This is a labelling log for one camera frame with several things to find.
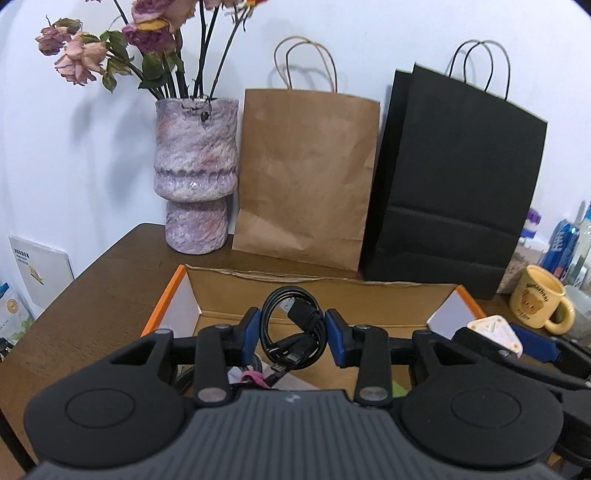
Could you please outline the yellow bear mug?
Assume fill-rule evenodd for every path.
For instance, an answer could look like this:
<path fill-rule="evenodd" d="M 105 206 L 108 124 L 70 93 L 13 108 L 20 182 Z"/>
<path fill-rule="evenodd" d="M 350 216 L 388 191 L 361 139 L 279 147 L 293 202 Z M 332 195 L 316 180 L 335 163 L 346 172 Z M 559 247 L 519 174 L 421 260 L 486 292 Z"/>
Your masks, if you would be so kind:
<path fill-rule="evenodd" d="M 562 282 L 537 265 L 528 265 L 513 291 L 509 306 L 515 317 L 532 329 L 564 335 L 575 323 L 573 303 Z"/>

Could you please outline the blue white package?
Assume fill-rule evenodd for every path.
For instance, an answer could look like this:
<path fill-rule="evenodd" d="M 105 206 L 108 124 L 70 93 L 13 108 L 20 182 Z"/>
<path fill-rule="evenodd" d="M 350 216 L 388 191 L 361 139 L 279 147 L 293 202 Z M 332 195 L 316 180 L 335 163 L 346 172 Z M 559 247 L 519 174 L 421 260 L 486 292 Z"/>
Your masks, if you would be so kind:
<path fill-rule="evenodd" d="M 35 319 L 8 283 L 1 285 L 0 294 L 0 355 L 4 360 Z"/>

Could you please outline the pink textured vase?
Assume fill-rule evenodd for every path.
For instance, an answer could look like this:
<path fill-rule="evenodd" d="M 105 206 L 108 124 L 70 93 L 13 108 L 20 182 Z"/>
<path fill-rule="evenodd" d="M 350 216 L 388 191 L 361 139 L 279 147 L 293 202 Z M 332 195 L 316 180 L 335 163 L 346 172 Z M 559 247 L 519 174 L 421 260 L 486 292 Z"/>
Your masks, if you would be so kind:
<path fill-rule="evenodd" d="M 228 238 L 228 205 L 238 186 L 238 101 L 156 102 L 154 192 L 166 201 L 165 240 L 204 255 Z"/>

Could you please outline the red cardboard box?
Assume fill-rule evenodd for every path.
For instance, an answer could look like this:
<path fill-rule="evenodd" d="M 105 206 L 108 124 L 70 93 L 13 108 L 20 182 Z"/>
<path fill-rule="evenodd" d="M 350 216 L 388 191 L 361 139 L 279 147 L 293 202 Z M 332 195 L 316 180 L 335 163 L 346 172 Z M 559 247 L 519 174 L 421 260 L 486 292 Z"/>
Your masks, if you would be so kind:
<path fill-rule="evenodd" d="M 391 368 L 413 357 L 410 337 L 430 320 L 446 326 L 482 319 L 484 311 L 462 285 L 362 282 L 273 276 L 180 266 L 143 329 L 176 338 L 207 329 L 221 348 L 221 365 L 235 366 L 235 327 L 250 307 L 260 310 L 256 352 L 270 388 L 287 373 L 318 387 L 357 396 L 365 388 L 390 392 Z M 327 340 L 325 311 L 334 308 L 353 329 L 359 366 L 339 368 Z"/>

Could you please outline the white wall panel box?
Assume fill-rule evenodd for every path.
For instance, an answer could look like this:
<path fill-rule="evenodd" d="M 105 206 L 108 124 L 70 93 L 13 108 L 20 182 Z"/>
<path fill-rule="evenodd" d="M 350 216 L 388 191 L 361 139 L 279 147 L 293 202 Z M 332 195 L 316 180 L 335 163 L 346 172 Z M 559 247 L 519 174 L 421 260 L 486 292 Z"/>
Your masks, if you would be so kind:
<path fill-rule="evenodd" d="M 11 254 L 6 280 L 37 319 L 74 280 L 68 254 L 9 235 Z"/>

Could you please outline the dried pink roses bouquet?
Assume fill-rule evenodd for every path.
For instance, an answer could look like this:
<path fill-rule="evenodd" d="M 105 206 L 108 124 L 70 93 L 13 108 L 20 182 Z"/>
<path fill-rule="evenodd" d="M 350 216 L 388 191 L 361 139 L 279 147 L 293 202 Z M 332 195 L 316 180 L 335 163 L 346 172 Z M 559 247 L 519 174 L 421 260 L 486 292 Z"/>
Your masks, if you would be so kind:
<path fill-rule="evenodd" d="M 85 86 L 99 80 L 112 92 L 119 76 L 132 75 L 138 88 L 156 100 L 169 98 L 215 98 L 221 71 L 239 30 L 245 29 L 259 1 L 134 1 L 126 14 L 114 3 L 123 22 L 120 29 L 109 28 L 99 35 L 83 29 L 79 19 L 48 21 L 35 38 L 38 50 L 55 57 L 55 71 L 68 83 Z M 206 58 L 216 20 L 225 14 L 232 28 L 221 54 L 211 87 L 204 85 Z M 181 27 L 197 17 L 200 24 L 197 74 L 186 79 L 182 59 Z"/>

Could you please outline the green spray bottle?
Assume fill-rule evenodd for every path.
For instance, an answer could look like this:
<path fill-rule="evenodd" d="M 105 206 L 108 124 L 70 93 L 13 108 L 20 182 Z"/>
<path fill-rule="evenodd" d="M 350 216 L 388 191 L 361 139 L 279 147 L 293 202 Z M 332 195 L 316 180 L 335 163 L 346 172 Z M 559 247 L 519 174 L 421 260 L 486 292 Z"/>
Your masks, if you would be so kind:
<path fill-rule="evenodd" d="M 394 398 L 401 398 L 408 395 L 408 390 L 396 381 L 392 382 L 392 390 Z"/>

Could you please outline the white wall charger plug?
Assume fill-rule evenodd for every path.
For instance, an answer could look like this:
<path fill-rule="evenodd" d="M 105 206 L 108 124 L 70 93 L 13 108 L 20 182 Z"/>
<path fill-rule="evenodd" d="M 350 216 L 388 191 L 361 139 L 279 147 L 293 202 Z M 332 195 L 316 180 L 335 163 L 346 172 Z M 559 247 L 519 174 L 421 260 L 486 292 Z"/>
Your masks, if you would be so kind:
<path fill-rule="evenodd" d="M 501 345 L 505 350 L 520 358 L 523 354 L 523 344 L 509 322 L 501 315 L 492 315 L 476 319 L 467 327 L 483 337 Z"/>

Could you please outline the black paper bag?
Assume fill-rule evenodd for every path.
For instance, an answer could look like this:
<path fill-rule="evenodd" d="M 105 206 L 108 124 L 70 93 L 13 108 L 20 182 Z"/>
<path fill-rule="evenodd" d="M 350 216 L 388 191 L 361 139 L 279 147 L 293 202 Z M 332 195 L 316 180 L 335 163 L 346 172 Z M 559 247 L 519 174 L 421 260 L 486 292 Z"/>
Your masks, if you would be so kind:
<path fill-rule="evenodd" d="M 368 281 L 454 283 L 493 297 L 541 167 L 546 122 L 422 66 L 397 71 L 370 192 Z"/>

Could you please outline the translucent cotton swab box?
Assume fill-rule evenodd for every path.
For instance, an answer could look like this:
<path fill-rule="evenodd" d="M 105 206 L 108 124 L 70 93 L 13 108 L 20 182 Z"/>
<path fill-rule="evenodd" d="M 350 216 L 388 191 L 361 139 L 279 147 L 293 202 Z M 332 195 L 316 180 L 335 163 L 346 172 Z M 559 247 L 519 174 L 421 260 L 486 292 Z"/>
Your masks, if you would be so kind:
<path fill-rule="evenodd" d="M 293 374 L 287 373 L 280 378 L 276 384 L 273 385 L 273 389 L 284 390 L 284 391 L 311 391 L 317 390 L 318 387 L 308 383 L 307 381 L 297 378 Z"/>

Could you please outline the food container purple lid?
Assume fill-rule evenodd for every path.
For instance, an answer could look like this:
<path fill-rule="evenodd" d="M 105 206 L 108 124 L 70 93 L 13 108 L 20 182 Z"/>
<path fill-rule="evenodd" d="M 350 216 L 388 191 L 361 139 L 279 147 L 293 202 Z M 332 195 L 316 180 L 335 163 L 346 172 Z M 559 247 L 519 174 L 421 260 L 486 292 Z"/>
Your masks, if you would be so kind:
<path fill-rule="evenodd" d="M 530 264 L 538 264 L 548 251 L 548 243 L 537 233 L 542 216 L 530 208 L 515 251 L 497 288 L 497 294 L 511 294 Z"/>

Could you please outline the clear plastic bottle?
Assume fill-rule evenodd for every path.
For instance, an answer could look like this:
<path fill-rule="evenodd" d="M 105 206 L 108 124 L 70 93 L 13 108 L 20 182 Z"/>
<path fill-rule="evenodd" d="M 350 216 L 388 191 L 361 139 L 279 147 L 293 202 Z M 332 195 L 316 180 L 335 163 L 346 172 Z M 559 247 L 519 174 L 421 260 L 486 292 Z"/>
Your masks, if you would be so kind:
<path fill-rule="evenodd" d="M 573 259 L 566 277 L 568 285 L 575 285 L 585 260 L 590 252 L 591 244 L 591 205 L 585 211 L 582 221 L 578 225 L 579 237 L 574 250 Z"/>

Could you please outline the grey white mug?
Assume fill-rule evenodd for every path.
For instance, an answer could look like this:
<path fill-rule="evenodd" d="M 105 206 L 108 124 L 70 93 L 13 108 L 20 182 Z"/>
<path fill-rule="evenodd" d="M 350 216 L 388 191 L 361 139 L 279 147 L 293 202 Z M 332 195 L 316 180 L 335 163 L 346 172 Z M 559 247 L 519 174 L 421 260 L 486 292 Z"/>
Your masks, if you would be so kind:
<path fill-rule="evenodd" d="M 575 322 L 569 335 L 577 340 L 583 340 L 591 333 L 591 298 L 574 286 L 566 286 L 565 291 L 575 309 Z"/>

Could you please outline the blue soda can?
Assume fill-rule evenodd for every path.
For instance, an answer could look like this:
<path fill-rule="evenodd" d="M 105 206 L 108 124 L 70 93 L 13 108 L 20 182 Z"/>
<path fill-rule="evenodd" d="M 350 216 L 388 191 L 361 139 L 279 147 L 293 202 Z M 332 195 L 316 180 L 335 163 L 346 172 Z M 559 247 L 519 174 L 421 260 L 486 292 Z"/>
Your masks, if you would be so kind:
<path fill-rule="evenodd" d="M 575 224 L 566 219 L 561 220 L 553 231 L 549 249 L 540 266 L 557 279 L 563 280 L 572 262 L 579 235 L 580 230 Z"/>

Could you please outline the brown paper bag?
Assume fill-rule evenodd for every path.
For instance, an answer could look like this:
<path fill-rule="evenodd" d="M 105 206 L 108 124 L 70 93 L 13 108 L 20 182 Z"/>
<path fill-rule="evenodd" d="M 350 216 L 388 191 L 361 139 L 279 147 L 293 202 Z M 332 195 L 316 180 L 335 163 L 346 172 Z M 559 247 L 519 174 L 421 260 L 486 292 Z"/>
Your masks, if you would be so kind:
<path fill-rule="evenodd" d="M 324 45 L 303 36 L 325 65 L 331 89 L 249 89 L 242 116 L 235 250 L 355 271 L 359 267 L 380 126 L 378 102 L 339 93 Z"/>

